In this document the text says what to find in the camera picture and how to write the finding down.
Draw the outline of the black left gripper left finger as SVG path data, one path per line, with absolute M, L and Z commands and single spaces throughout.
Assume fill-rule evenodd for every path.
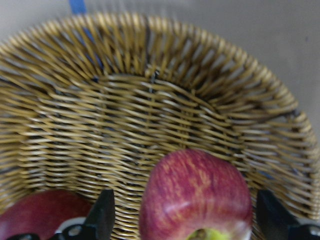
M 52 240 L 109 240 L 115 224 L 115 196 L 102 190 L 83 223 L 72 224 L 54 234 Z

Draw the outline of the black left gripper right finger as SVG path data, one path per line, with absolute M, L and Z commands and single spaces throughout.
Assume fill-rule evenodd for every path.
M 257 193 L 256 221 L 267 240 L 318 240 L 320 238 L 319 223 L 301 222 L 270 190 L 261 189 Z

